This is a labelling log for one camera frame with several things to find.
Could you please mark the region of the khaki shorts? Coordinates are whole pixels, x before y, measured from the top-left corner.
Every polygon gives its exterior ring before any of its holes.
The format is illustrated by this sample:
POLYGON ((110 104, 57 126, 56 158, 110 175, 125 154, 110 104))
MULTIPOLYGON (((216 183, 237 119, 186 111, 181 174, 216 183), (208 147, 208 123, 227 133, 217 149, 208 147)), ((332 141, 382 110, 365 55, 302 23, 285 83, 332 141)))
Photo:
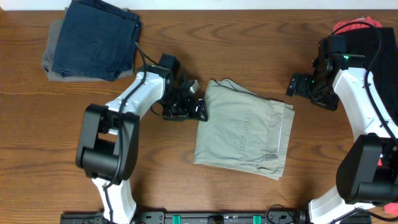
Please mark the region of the khaki shorts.
POLYGON ((295 116, 292 105, 224 79, 209 81, 205 106, 208 121, 198 124, 194 163, 282 177, 295 116))

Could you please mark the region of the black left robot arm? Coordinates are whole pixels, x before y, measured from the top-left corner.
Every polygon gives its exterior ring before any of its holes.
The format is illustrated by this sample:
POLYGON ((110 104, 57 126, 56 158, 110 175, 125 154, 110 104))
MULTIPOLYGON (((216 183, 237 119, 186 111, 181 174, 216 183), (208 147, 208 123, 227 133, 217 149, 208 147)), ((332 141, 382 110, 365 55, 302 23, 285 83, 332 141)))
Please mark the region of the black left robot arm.
POLYGON ((159 103, 164 120, 208 121, 205 101, 195 96, 198 89, 180 61, 163 54, 159 62, 144 64, 116 99, 86 108, 75 162, 98 189, 104 212, 81 223, 132 222, 137 204, 129 179, 137 162, 141 118, 159 103))

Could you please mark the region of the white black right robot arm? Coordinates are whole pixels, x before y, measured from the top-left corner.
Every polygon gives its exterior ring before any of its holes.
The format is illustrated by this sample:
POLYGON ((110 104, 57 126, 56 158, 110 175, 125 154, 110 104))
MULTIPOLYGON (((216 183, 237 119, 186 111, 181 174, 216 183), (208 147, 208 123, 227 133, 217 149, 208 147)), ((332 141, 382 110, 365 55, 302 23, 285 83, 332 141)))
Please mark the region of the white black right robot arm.
POLYGON ((286 94, 334 111, 345 107, 354 144, 336 172, 336 184, 295 214, 295 223, 396 222, 371 210, 397 201, 397 124, 374 87, 366 57, 349 54, 341 35, 319 41, 314 73, 295 73, 286 94))

